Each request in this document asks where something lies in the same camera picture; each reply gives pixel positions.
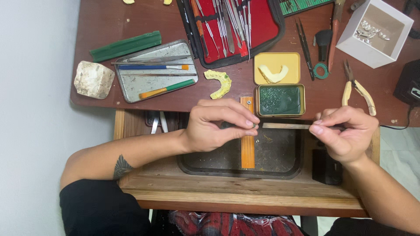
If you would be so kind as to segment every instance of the dental model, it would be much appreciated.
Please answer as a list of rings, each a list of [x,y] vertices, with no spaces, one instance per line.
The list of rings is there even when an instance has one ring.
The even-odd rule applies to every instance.
[[[204,76],[206,77],[206,79],[217,79],[218,81],[220,81],[220,84],[221,84],[220,89],[210,94],[210,97],[212,99],[223,97],[223,95],[225,95],[231,89],[232,81],[229,78],[229,76],[226,74],[226,72],[217,72],[217,71],[208,70],[204,72]]]
[[[280,73],[277,73],[277,74],[272,74],[270,69],[268,69],[266,65],[260,65],[258,69],[260,69],[262,75],[268,81],[269,84],[270,83],[275,84],[275,83],[280,82],[287,75],[287,72],[289,71],[289,68],[287,68],[286,65],[282,65]]]

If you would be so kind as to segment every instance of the green wax in tin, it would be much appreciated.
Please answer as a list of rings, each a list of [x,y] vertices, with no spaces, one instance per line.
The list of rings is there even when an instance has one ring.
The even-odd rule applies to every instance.
[[[261,86],[261,115],[293,115],[300,113],[300,90],[296,86]]]

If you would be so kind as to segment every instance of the brown tabletop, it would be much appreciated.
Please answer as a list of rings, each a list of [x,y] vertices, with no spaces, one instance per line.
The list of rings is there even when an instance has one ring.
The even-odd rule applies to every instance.
[[[354,1],[347,0],[344,6],[339,36],[344,31],[350,19],[350,5]],[[386,3],[398,10],[403,8],[404,1],[385,0]],[[330,28],[333,4],[324,5],[295,16],[286,18],[286,34],[268,52],[298,52],[301,55],[301,79],[306,91],[306,113],[300,119],[312,120],[315,113],[326,108],[341,106],[346,77],[344,75],[343,60],[348,59],[355,79],[370,93],[376,105],[377,115],[383,125],[405,126],[407,122],[408,105],[395,98],[395,85],[399,79],[405,63],[419,59],[420,40],[407,38],[398,60],[394,63],[372,69],[348,54],[336,50],[334,67],[328,78],[311,81],[306,67],[302,48],[299,43],[294,19],[300,17],[304,25],[306,37],[310,48],[313,65],[318,58],[318,48],[313,47],[313,36],[322,29]],[[415,20],[415,28],[420,25],[417,20],[419,14],[413,12],[410,16]],[[162,44],[178,39],[187,39],[181,16],[173,0],[170,6],[163,5],[163,0],[137,0],[134,4],[126,5],[116,0],[81,0],[79,26],[76,40],[76,52],[73,65],[73,80],[78,63],[81,60],[92,61],[89,50],[96,49],[109,43],[138,36],[144,33],[159,30],[162,35]],[[111,61],[102,64],[114,70]],[[253,60],[236,65],[215,69],[224,71],[232,79],[232,86],[225,98],[253,96],[256,84],[253,81]],[[204,78],[204,67],[196,60],[199,72],[198,82],[190,87],[169,92],[158,97],[136,103],[127,103],[124,100],[118,79],[115,78],[107,98],[98,100],[77,94],[76,88],[71,86],[70,99],[77,105],[101,106],[111,108],[165,110],[188,112],[199,99],[210,99],[210,94],[220,88],[220,83]],[[368,113],[365,99],[356,91],[352,91],[349,105],[362,108]],[[413,110],[410,126],[420,126],[420,109]]]

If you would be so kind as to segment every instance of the green ring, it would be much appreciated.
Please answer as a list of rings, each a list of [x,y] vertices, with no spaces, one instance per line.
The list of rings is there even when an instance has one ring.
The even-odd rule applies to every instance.
[[[322,69],[324,69],[324,71],[325,71],[325,74],[323,75],[323,76],[320,76],[320,75],[318,75],[318,73],[316,73],[316,69],[318,68],[318,67],[322,67]],[[327,68],[327,66],[324,64],[324,63],[318,63],[318,64],[316,64],[315,65],[315,67],[314,67],[314,75],[315,75],[315,77],[317,77],[318,79],[325,79],[325,78],[327,78],[328,77],[328,68]]]

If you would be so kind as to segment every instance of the forearm tattoo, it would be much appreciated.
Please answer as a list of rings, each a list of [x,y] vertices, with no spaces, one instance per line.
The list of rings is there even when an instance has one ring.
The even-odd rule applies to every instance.
[[[120,157],[117,160],[117,163],[115,164],[114,179],[119,179],[132,170],[133,167],[127,163],[123,155],[120,155]]]

